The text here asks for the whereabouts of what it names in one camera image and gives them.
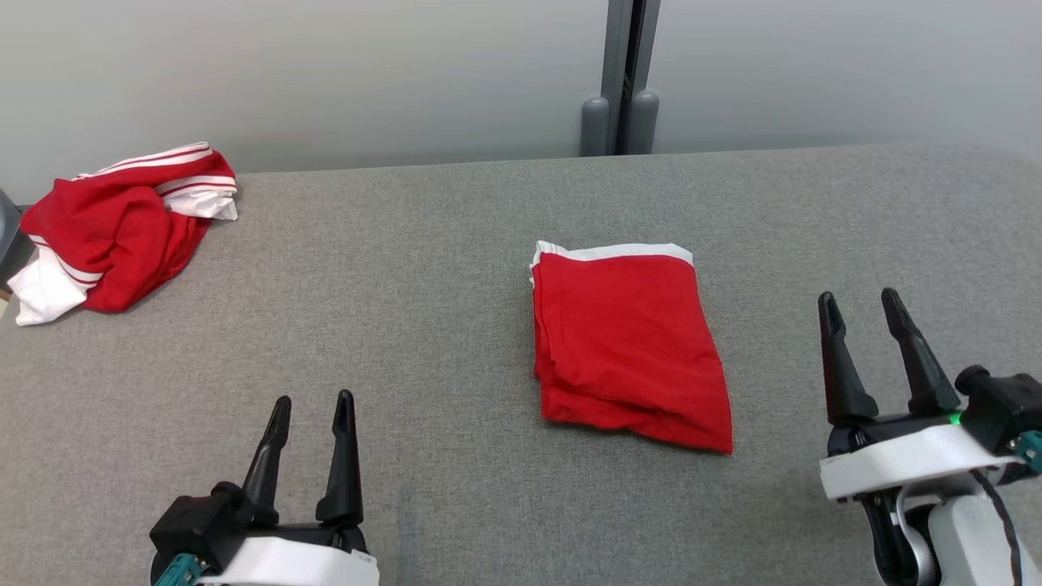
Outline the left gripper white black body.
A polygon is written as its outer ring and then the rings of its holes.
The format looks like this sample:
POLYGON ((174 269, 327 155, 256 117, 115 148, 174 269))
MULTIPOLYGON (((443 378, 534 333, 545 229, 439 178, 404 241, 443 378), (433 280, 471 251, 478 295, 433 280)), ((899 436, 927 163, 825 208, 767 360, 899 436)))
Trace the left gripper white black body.
POLYGON ((246 530, 223 571, 198 585, 379 585, 379 563, 359 526, 290 524, 246 530))

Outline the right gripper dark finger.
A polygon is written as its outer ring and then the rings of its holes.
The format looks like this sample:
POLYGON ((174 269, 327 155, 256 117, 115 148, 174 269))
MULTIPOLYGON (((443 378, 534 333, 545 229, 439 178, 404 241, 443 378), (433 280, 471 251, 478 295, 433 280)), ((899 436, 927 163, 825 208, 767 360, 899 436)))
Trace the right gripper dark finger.
POLYGON ((846 324, 830 291, 818 298, 820 353, 827 419, 830 424, 872 422, 878 405, 864 389, 846 344, 846 324))
POLYGON ((909 414, 917 417, 948 414, 960 408, 961 400, 945 374, 922 329, 908 314, 900 293, 893 288, 880 292, 880 303, 891 337, 900 346, 911 398, 909 414))

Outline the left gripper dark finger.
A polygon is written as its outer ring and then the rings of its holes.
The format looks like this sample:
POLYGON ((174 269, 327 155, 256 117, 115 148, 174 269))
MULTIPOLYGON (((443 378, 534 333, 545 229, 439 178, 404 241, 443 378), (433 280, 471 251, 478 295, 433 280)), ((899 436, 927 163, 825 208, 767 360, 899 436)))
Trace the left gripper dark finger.
POLYGON ((274 507, 274 500, 282 449, 289 438, 290 420, 291 398, 280 396, 274 404, 243 483, 247 504, 242 509, 242 522, 249 529, 265 529, 279 523, 279 512, 274 507))
POLYGON ((322 524, 359 524, 364 520, 359 445, 354 397, 349 390, 339 391, 331 431, 334 456, 325 496, 317 503, 316 520, 322 524))

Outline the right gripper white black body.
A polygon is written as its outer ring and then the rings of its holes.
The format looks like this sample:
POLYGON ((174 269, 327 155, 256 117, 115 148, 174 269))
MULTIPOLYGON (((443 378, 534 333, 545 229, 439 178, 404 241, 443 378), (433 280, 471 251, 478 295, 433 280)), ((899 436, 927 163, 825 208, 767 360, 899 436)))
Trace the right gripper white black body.
POLYGON ((826 449, 820 481, 830 500, 1020 462, 1009 450, 982 445, 961 424, 960 411, 841 419, 833 426, 826 449))

